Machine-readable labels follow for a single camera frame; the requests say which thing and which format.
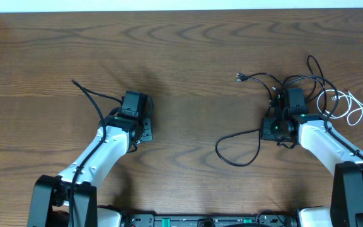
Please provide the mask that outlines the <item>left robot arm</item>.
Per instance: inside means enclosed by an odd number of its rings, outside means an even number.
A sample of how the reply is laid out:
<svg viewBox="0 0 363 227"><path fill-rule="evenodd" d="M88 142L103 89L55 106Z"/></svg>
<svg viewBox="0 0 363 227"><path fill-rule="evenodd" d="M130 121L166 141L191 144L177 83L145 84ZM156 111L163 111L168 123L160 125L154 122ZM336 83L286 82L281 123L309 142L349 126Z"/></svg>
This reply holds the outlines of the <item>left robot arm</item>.
<svg viewBox="0 0 363 227"><path fill-rule="evenodd" d="M98 126L95 138L57 176L35 182L28 226L123 226L122 214L97 205L97 191L114 164L137 145L152 141L150 96L127 91Z"/></svg>

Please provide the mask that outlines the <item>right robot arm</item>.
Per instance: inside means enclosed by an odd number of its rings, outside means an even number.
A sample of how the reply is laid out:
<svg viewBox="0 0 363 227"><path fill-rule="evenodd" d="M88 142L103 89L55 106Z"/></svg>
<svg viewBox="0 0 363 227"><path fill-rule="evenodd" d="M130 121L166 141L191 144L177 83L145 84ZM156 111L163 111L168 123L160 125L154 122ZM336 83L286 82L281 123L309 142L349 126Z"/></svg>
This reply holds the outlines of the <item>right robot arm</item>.
<svg viewBox="0 0 363 227"><path fill-rule="evenodd" d="M289 226L363 226L363 151L318 114L310 114L300 88L279 89L260 137L310 151L333 175L331 204L299 209Z"/></svg>

